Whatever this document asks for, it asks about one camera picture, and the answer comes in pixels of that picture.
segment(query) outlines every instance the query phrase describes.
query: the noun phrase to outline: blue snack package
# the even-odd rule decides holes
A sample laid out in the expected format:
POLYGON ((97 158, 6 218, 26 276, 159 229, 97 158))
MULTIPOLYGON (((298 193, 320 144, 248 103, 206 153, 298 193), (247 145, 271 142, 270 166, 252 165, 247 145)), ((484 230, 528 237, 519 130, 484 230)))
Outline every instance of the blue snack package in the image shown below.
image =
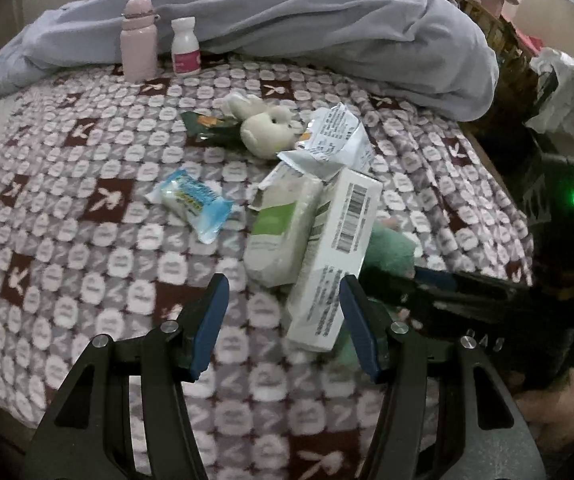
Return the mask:
POLYGON ((161 202, 193 227, 203 244, 211 244, 227 220, 232 200, 225 200, 207 185, 191 177, 185 170, 176 170, 158 189, 161 202))

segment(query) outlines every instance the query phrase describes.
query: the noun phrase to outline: bed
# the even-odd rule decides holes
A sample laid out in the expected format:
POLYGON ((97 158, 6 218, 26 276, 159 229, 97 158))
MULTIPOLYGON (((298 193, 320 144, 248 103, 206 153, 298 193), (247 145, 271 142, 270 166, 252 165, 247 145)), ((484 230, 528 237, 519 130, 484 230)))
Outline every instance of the bed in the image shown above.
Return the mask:
MULTIPOLYGON (((184 384, 210 478, 353 478, 382 393, 331 354, 285 340, 281 299, 245 276, 247 209, 273 162, 187 141, 182 111, 218 115, 230 91, 312 110, 343 102, 360 116, 384 184, 379 218, 417 244, 416 265, 526 280, 531 237, 458 124, 366 91, 328 69, 238 54, 206 56, 196 77, 168 63, 143 85, 120 65, 64 70, 0 99, 0 407, 36 427, 97 333, 142 335, 175 317, 214 272, 230 302, 211 364, 184 384), (235 201, 216 242, 144 196, 178 167, 235 201)), ((138 382, 136 463, 148 471, 138 382)), ((428 446, 437 386, 430 383, 428 446)))

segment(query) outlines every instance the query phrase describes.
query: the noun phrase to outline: white bottle with pink label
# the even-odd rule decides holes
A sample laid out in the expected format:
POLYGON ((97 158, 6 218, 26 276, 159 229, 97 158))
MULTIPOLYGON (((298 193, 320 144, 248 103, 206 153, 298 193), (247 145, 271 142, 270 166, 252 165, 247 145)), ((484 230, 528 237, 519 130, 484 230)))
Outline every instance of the white bottle with pink label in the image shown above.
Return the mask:
POLYGON ((194 75, 201 71, 201 53, 198 39, 193 33, 195 23, 196 19, 193 16, 178 18, 171 22, 171 28, 174 29, 171 59, 174 72, 178 75, 194 75))

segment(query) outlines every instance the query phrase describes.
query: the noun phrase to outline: human hand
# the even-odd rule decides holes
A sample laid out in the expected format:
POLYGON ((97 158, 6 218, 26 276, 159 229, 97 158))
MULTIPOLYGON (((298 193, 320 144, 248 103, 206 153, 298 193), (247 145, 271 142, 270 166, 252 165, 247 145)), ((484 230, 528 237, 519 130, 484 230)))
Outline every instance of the human hand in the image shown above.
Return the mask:
POLYGON ((518 409, 540 429, 536 443, 542 451, 557 451, 574 440, 574 368, 556 391, 532 390, 515 396, 518 409))

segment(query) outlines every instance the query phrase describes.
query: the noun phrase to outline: white stuffed animal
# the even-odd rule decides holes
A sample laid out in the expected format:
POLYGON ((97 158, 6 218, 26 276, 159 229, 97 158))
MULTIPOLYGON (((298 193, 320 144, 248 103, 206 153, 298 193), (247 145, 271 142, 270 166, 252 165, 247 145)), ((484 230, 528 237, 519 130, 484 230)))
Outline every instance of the white stuffed animal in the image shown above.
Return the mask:
POLYGON ((286 106, 266 104, 255 95, 232 92, 221 105, 225 115, 231 115, 243 123, 240 138, 253 155, 273 159, 276 153, 292 150, 302 126, 292 121, 292 113, 286 106))

